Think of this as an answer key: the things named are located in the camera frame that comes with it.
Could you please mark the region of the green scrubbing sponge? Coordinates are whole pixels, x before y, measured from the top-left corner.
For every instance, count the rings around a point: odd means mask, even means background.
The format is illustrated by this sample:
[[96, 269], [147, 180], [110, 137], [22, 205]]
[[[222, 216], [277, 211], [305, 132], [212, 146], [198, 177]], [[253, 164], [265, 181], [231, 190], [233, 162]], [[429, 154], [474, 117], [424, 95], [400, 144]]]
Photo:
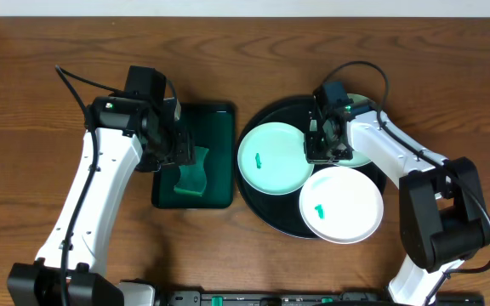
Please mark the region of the green scrubbing sponge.
[[195, 147], [195, 162], [191, 165], [179, 166], [179, 180], [174, 186], [174, 192], [185, 196], [203, 196], [207, 188], [205, 160], [208, 148]]

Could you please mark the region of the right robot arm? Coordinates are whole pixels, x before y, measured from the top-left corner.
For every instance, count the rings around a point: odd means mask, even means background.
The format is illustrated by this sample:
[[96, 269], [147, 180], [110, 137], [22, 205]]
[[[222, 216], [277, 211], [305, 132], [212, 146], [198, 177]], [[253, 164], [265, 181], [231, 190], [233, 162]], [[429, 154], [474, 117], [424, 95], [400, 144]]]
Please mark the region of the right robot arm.
[[[400, 237], [406, 252], [388, 285], [390, 300], [431, 305], [462, 264], [490, 246], [490, 216], [475, 164], [449, 160], [396, 127], [373, 101], [316, 105], [305, 133], [310, 163], [367, 157], [399, 190]], [[489, 261], [472, 273], [490, 269]]]

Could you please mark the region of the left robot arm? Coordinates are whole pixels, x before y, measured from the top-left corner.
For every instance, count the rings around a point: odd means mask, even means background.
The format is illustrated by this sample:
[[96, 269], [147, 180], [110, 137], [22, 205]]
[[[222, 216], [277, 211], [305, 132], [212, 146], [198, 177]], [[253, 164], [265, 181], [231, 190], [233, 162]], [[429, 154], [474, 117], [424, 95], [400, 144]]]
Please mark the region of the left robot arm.
[[83, 150], [59, 218], [31, 264], [15, 263], [7, 288], [16, 305], [154, 305], [155, 286], [114, 285], [107, 252], [133, 172], [195, 160], [176, 98], [98, 97], [87, 106]]

